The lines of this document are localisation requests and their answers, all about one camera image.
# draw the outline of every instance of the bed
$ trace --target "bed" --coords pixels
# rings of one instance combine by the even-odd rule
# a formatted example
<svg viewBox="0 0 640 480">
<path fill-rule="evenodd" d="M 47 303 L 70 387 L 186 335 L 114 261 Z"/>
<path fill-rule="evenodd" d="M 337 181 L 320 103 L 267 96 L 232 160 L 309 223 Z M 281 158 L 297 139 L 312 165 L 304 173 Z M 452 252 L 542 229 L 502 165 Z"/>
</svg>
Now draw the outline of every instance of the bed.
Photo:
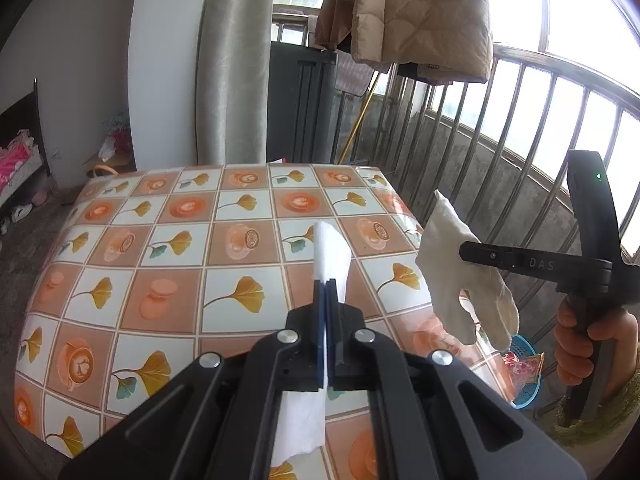
<svg viewBox="0 0 640 480">
<path fill-rule="evenodd" d="M 25 189 L 36 174 L 44 171 L 51 175 L 40 129 L 36 80 L 32 92 L 0 114 L 0 148 L 4 154 L 0 158 L 0 216 L 3 216 L 20 199 L 18 190 Z"/>
</svg>

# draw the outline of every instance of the yellow ginkgo leaf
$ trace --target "yellow ginkgo leaf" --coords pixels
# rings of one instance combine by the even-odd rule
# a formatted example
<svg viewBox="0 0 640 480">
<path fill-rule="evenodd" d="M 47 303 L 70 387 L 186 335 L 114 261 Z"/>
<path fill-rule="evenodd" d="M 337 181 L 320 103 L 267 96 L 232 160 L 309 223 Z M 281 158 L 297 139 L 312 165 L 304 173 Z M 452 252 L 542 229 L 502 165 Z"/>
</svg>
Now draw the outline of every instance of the yellow ginkgo leaf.
<svg viewBox="0 0 640 480">
<path fill-rule="evenodd" d="M 31 337 L 28 338 L 25 343 L 27 343 L 27 347 L 29 349 L 29 362 L 33 363 L 38 357 L 40 353 L 40 347 L 42 346 L 42 329 L 37 327 L 36 330 L 33 331 Z"/>
<path fill-rule="evenodd" d="M 269 469 L 269 480 L 298 480 L 298 477 L 293 472 L 293 466 L 284 461 L 278 467 Z"/>
<path fill-rule="evenodd" d="M 242 195 L 236 203 L 247 211 L 253 211 L 258 201 L 251 195 Z"/>
<path fill-rule="evenodd" d="M 257 314 L 262 307 L 264 293 L 262 285 L 256 282 L 251 276 L 243 276 L 236 285 L 236 290 L 229 296 L 245 307 L 249 312 Z"/>
<path fill-rule="evenodd" d="M 364 206 L 366 206 L 366 205 L 367 205 L 367 201 L 366 201 L 366 200 L 364 200 L 364 198 L 363 198 L 363 197 L 361 197 L 359 194 L 354 193 L 354 192 L 352 192 L 352 191 L 350 191 L 350 192 L 348 192 L 348 193 L 347 193 L 347 200 L 348 200 L 349 202 L 352 202 L 352 203 L 354 203 L 355 205 L 359 205 L 359 206 L 361 206 L 361 207 L 364 207 Z"/>
<path fill-rule="evenodd" d="M 146 392 L 152 396 L 169 382 L 171 367 L 164 352 L 156 350 L 148 357 L 142 368 L 135 371 L 142 379 Z"/>
<path fill-rule="evenodd" d="M 145 200 L 144 202 L 140 203 L 137 207 L 135 207 L 133 211 L 135 211 L 136 215 L 138 216 L 144 216 L 149 212 L 150 209 L 151 209 L 151 202 L 149 202 L 149 200 Z"/>
<path fill-rule="evenodd" d="M 89 240 L 89 233 L 85 231 L 84 233 L 80 233 L 76 238 L 71 240 L 71 251 L 77 253 L 80 249 L 84 247 L 84 244 Z"/>
<path fill-rule="evenodd" d="M 198 186 L 202 186 L 209 181 L 209 173 L 201 173 L 193 181 L 198 184 Z"/>
<path fill-rule="evenodd" d="M 393 270 L 395 282 L 402 283 L 413 290 L 420 290 L 420 280 L 413 269 L 396 262 L 393 264 Z"/>
<path fill-rule="evenodd" d="M 302 182 L 305 179 L 305 174 L 298 170 L 289 171 L 289 178 L 292 178 L 296 182 Z"/>
<path fill-rule="evenodd" d="M 186 251 L 191 245 L 191 234 L 188 231 L 180 231 L 177 235 L 175 235 L 171 240 L 167 243 L 171 245 L 172 250 L 174 250 L 174 254 L 180 256 L 184 251 Z"/>
<path fill-rule="evenodd" d="M 306 233 L 304 233 L 302 235 L 303 238 L 306 238 L 307 240 L 313 242 L 314 241 L 314 227 L 311 226 L 309 229 L 306 230 Z"/>
<path fill-rule="evenodd" d="M 72 416 L 68 416 L 65 419 L 65 425 L 62 427 L 62 434 L 57 435 L 65 443 L 66 448 L 71 453 L 71 456 L 76 457 L 84 449 L 82 443 L 82 433 L 76 426 L 76 421 Z"/>
<path fill-rule="evenodd" d="M 387 184 L 385 177 L 383 177 L 382 175 L 378 175 L 378 174 L 374 175 L 373 180 L 375 180 L 381 186 L 386 186 Z"/>
<path fill-rule="evenodd" d="M 92 298 L 94 298 L 95 307 L 98 310 L 104 307 L 104 304 L 107 303 L 107 300 L 111 297 L 112 290 L 113 287 L 111 286 L 111 280 L 109 278 L 103 278 L 94 287 L 94 290 L 89 292 Z"/>
</svg>

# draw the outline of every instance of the white wall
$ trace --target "white wall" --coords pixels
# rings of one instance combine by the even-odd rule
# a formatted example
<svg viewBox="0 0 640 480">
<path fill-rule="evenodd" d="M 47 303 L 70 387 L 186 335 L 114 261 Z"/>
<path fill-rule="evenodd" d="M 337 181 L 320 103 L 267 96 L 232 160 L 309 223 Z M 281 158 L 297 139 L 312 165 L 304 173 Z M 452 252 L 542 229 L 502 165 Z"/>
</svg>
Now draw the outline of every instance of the white wall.
<svg viewBox="0 0 640 480">
<path fill-rule="evenodd" d="M 203 3 L 134 3 L 129 114 L 139 170 L 196 164 L 195 78 Z"/>
<path fill-rule="evenodd" d="M 133 0 L 33 0 L 0 51 L 0 110 L 38 79 L 42 134 L 62 188 L 86 180 L 81 165 L 104 140 L 102 122 L 127 108 L 132 6 Z"/>
</svg>

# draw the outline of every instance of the yellow pole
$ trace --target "yellow pole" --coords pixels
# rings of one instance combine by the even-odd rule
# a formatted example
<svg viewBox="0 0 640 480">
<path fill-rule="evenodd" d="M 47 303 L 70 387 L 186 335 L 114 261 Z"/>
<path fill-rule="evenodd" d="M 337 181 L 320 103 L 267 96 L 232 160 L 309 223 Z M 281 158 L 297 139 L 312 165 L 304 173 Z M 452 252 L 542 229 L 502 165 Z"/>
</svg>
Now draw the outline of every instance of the yellow pole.
<svg viewBox="0 0 640 480">
<path fill-rule="evenodd" d="M 369 107 L 369 102 L 371 101 L 371 98 L 373 97 L 373 92 L 376 89 L 376 85 L 378 84 L 378 79 L 379 78 L 380 78 L 380 72 L 378 72 L 378 75 L 374 79 L 373 85 L 371 85 L 369 93 L 367 94 L 367 98 L 365 99 L 364 103 L 362 104 L 362 108 L 360 109 L 360 114 L 358 115 L 358 118 L 356 119 L 356 122 L 354 123 L 353 128 L 351 129 L 351 132 L 349 133 L 349 137 L 347 138 L 347 142 L 344 145 L 344 148 L 342 149 L 342 153 L 340 154 L 340 158 L 338 159 L 338 164 L 342 164 L 344 162 L 345 157 L 347 156 L 347 151 L 349 150 L 349 146 L 351 146 L 351 143 L 353 142 L 353 137 L 356 136 L 356 131 L 358 130 L 358 127 L 360 126 L 360 123 L 362 122 L 362 118 L 364 117 L 364 114 L 367 111 L 367 107 Z"/>
</svg>

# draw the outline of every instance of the white shoe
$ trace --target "white shoe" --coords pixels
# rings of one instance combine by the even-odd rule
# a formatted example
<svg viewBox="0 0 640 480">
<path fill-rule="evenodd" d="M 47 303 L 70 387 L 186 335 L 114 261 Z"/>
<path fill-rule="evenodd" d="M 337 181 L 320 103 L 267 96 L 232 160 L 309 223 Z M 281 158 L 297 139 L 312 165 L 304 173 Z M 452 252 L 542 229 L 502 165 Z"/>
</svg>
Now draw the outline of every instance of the white shoe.
<svg viewBox="0 0 640 480">
<path fill-rule="evenodd" d="M 14 207 L 14 210 L 11 211 L 11 222 L 18 223 L 25 216 L 27 216 L 31 210 L 33 209 L 33 204 L 29 203 L 27 205 L 17 205 Z"/>
</svg>

